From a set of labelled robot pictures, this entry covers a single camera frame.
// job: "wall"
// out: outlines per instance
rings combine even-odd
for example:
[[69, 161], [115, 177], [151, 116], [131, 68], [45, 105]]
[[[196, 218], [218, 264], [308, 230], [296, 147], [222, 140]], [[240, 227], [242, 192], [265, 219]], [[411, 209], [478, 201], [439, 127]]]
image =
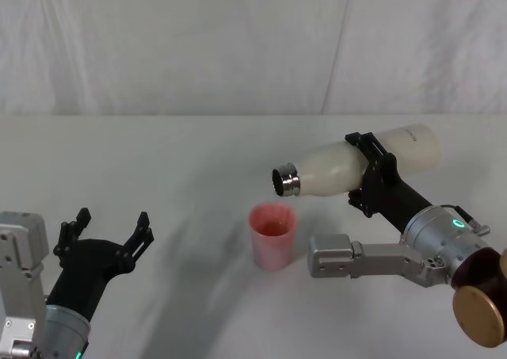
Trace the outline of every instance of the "wall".
[[0, 0], [0, 112], [507, 110], [507, 0]]

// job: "black gripper bracket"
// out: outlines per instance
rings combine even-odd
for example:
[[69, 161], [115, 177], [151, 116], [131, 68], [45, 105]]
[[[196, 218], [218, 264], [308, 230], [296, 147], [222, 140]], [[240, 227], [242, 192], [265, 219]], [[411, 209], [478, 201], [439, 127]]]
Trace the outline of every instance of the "black gripper bracket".
[[352, 133], [345, 141], [368, 160], [360, 188], [349, 192], [349, 204], [368, 218], [380, 213], [403, 233], [410, 219], [431, 204], [401, 179], [395, 155], [373, 133]]
[[368, 160], [360, 189], [349, 192], [349, 204], [371, 218], [379, 211], [377, 202], [385, 189], [402, 181], [396, 167], [396, 157], [387, 152], [371, 132], [363, 135], [351, 133], [345, 136], [345, 141], [357, 147]]
[[145, 212], [141, 212], [134, 233], [123, 246], [108, 240], [79, 240], [90, 220], [90, 212], [82, 208], [74, 222], [62, 223], [53, 252], [59, 257], [63, 271], [46, 301], [48, 305], [76, 311], [89, 321], [108, 282], [132, 272], [139, 257], [154, 241]]

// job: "white tabletop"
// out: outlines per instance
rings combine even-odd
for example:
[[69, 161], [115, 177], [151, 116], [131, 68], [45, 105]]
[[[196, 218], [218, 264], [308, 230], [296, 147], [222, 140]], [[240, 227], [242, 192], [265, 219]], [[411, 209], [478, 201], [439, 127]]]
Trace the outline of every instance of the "white tabletop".
[[[279, 273], [252, 263], [246, 215], [276, 199], [273, 166], [347, 132], [426, 122], [440, 165], [407, 178], [436, 204], [460, 204], [507, 246], [507, 116], [0, 118], [0, 209], [38, 212], [52, 248], [59, 224], [88, 207], [83, 238], [123, 243], [142, 210], [155, 241], [135, 271], [111, 281], [92, 320], [90, 359], [505, 358], [468, 340], [447, 285], [401, 277], [310, 278], [312, 233], [398, 240], [382, 216], [346, 196], [284, 198], [299, 214], [296, 260]], [[59, 275], [44, 262], [48, 292]]]

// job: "gold disc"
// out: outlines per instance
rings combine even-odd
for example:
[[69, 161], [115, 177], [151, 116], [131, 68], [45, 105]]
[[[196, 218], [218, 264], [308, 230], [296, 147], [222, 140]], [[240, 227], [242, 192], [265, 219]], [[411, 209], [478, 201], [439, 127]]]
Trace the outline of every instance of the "gold disc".
[[503, 254], [501, 254], [500, 269], [501, 269], [501, 272], [504, 274], [505, 278], [507, 278], [507, 249], [504, 250]]
[[505, 326], [493, 301], [474, 286], [463, 286], [454, 294], [452, 309], [468, 337], [483, 347], [496, 347], [504, 341]]

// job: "plastic cup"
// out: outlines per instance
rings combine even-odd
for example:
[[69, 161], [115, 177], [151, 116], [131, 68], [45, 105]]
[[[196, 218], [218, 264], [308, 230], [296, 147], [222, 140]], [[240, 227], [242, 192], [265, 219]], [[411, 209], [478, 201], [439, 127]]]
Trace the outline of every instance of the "plastic cup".
[[252, 208], [248, 218], [255, 262], [275, 272], [292, 259], [296, 225], [294, 210], [281, 203], [264, 203]]

